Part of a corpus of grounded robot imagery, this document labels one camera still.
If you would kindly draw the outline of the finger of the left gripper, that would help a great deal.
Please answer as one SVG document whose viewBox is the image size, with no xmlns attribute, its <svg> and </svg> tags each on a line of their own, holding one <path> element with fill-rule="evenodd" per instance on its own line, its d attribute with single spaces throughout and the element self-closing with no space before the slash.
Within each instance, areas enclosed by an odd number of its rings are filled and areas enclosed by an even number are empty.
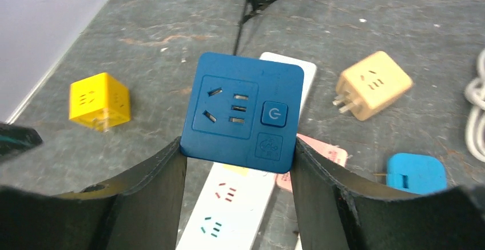
<svg viewBox="0 0 485 250">
<path fill-rule="evenodd" d="M 1 162 L 42 144 L 43 140 L 35 129 L 1 122 Z"/>
</svg>

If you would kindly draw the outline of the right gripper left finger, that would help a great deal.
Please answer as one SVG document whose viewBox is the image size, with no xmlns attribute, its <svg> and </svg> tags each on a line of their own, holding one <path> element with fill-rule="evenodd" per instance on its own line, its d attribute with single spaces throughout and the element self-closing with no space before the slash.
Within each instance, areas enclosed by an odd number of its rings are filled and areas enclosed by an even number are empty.
<svg viewBox="0 0 485 250">
<path fill-rule="evenodd" d="M 180 141 L 80 192 L 1 187 L 2 249 L 175 249 L 187 158 Z"/>
</svg>

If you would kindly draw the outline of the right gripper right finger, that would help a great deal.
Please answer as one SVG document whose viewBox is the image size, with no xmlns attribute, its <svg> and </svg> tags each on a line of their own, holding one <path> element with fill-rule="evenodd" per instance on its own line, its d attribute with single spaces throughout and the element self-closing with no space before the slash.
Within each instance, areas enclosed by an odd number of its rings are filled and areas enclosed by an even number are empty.
<svg viewBox="0 0 485 250">
<path fill-rule="evenodd" d="M 370 181 L 297 140 L 291 180 L 304 249 L 483 249 L 484 186 L 416 195 Z"/>
</svg>

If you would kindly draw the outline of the pink adapter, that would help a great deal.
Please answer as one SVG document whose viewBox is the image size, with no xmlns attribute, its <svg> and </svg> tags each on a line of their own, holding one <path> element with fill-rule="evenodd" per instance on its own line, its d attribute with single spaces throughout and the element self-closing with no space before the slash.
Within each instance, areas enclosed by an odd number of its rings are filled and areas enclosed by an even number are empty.
<svg viewBox="0 0 485 250">
<path fill-rule="evenodd" d="M 334 164 L 345 167 L 348 160 L 348 152 L 343 148 L 336 145 L 331 145 L 310 136 L 305 136 L 303 134 L 297 134 L 297 136 L 299 140 L 305 142 L 309 146 L 309 148 L 313 149 L 313 157 L 318 162 L 322 162 L 322 160 L 325 158 L 326 160 L 331 161 Z M 276 177 L 276 185 L 280 189 L 292 193 L 293 189 L 290 172 L 278 174 Z"/>
</svg>

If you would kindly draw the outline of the white long power strip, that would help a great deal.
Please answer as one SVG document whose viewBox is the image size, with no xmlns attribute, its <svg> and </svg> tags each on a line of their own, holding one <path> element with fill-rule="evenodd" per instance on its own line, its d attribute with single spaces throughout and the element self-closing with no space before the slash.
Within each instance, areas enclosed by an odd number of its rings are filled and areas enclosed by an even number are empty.
<svg viewBox="0 0 485 250">
<path fill-rule="evenodd" d="M 316 75 L 314 63 L 265 52 L 261 60 L 304 71 L 300 114 Z M 278 173 L 212 162 L 212 168 L 177 244 L 178 249 L 251 249 Z"/>
</svg>

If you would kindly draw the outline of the blue adapter plug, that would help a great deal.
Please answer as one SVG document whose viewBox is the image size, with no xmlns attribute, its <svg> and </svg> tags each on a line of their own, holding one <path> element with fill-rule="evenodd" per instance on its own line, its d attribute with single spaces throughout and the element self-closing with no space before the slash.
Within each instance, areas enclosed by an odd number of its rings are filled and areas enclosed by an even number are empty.
<svg viewBox="0 0 485 250">
<path fill-rule="evenodd" d="M 447 188 L 446 170 L 436 158 L 423 154 L 397 153 L 387 161 L 385 177 L 388 187 L 401 191 L 426 195 Z"/>
</svg>

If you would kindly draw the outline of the yellow cube adapter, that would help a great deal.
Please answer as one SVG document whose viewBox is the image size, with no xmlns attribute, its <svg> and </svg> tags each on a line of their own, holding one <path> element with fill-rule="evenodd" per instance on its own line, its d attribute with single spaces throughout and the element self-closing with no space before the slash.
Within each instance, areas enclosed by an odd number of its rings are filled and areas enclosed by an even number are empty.
<svg viewBox="0 0 485 250">
<path fill-rule="evenodd" d="M 69 92 L 69 120 L 103 132 L 129 122 L 129 89 L 106 72 L 73 82 Z"/>
</svg>

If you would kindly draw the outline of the blue white cube adapter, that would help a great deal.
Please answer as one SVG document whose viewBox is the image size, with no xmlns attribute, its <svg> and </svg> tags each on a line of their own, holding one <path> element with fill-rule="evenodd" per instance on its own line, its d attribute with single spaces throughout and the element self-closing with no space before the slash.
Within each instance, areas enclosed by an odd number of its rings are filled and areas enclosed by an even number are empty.
<svg viewBox="0 0 485 250">
<path fill-rule="evenodd" d="M 304 71 L 206 52 L 198 60 L 180 139 L 191 158 L 272 173 L 292 167 Z"/>
</svg>

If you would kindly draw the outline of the orange cube adapter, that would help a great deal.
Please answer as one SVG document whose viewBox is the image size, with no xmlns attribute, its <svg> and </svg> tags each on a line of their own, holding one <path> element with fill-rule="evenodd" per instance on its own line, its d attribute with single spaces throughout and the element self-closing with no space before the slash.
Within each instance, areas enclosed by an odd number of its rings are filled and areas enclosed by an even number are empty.
<svg viewBox="0 0 485 250">
<path fill-rule="evenodd" d="M 341 72 L 333 105 L 360 121 L 381 112 L 413 87 L 411 77 L 384 51 L 377 51 Z"/>
</svg>

